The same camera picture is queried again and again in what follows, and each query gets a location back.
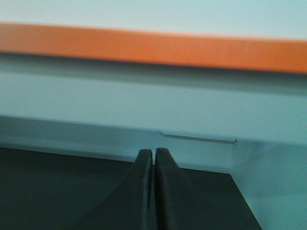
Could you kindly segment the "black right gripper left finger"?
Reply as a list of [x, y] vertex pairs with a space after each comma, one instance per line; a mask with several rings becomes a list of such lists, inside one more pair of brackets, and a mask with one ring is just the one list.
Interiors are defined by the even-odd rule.
[[70, 230], [147, 230], [152, 184], [152, 151], [142, 149], [123, 181]]

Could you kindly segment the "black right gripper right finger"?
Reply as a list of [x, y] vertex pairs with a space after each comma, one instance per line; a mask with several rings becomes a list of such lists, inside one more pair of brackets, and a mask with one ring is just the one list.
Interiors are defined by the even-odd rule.
[[155, 205], [161, 230], [238, 230], [239, 222], [201, 194], [170, 151], [155, 154]]

